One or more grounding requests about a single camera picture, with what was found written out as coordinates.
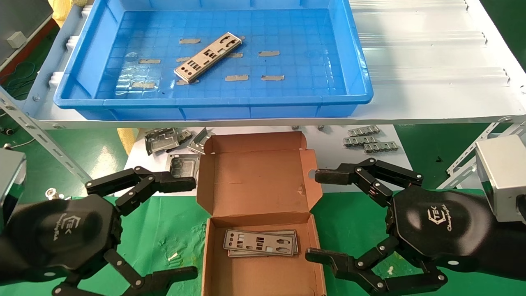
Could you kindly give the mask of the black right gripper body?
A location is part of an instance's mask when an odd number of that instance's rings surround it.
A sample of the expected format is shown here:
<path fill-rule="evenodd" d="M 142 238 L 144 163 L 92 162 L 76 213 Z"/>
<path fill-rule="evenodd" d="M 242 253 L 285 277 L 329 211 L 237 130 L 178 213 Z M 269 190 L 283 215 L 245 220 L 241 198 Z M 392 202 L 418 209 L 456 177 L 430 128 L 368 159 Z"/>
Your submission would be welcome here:
<path fill-rule="evenodd" d="M 457 272 L 479 270 L 480 250 L 494 223 L 484 197 L 412 186 L 393 197 L 390 214 L 397 253 L 414 266 L 430 262 Z"/>

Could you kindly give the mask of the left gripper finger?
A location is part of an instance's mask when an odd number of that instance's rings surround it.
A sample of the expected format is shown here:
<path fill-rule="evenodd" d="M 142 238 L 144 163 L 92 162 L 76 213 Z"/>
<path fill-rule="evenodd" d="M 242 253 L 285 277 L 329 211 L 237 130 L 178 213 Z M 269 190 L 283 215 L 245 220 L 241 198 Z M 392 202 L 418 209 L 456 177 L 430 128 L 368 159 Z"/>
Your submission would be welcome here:
<path fill-rule="evenodd" d="M 156 271 L 141 277 L 115 249 L 106 251 L 104 259 L 129 283 L 129 287 L 122 294 L 123 296 L 165 296 L 173 283 L 193 280 L 198 276 L 198 269 L 195 266 L 188 266 Z M 80 281 L 80 275 L 69 275 L 54 288 L 53 296 L 100 295 L 79 289 Z"/>
<path fill-rule="evenodd" d="M 108 176 L 90 180 L 85 184 L 88 194 L 101 197 L 118 191 L 128 191 L 116 200 L 115 208 L 121 216 L 127 216 L 155 193 L 189 192 L 196 188 L 194 177 L 174 177 L 169 171 L 152 172 L 142 166 L 123 170 Z"/>

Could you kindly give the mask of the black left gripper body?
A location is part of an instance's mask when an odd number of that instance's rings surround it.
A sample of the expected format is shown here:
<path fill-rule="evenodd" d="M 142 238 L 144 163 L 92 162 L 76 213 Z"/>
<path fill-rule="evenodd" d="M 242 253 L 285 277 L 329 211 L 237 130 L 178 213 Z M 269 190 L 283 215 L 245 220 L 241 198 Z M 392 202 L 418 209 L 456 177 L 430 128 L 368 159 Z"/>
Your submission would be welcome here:
<path fill-rule="evenodd" d="M 116 208 L 98 195 L 19 205 L 11 215 L 11 283 L 90 278 L 121 234 Z"/>

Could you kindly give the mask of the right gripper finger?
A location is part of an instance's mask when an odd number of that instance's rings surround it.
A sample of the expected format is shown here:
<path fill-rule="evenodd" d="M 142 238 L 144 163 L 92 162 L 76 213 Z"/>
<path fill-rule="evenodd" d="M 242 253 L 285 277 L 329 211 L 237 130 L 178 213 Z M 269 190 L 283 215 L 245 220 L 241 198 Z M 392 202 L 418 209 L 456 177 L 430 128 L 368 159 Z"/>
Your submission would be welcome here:
<path fill-rule="evenodd" d="M 377 159 L 341 163 L 336 169 L 318 169 L 314 179 L 320 184 L 354 184 L 381 207 L 392 206 L 393 200 L 393 191 L 383 181 L 404 189 L 423 183 L 423 175 Z"/>
<path fill-rule="evenodd" d="M 426 261 L 417 263 L 417 267 L 423 271 L 421 274 L 385 279 L 376 275 L 373 268 L 398 251 L 399 247 L 398 238 L 389 236 L 359 258 L 309 247 L 305 259 L 330 266 L 335 278 L 357 283 L 367 294 L 423 294 L 439 290 L 448 282 L 447 276 L 435 264 Z"/>

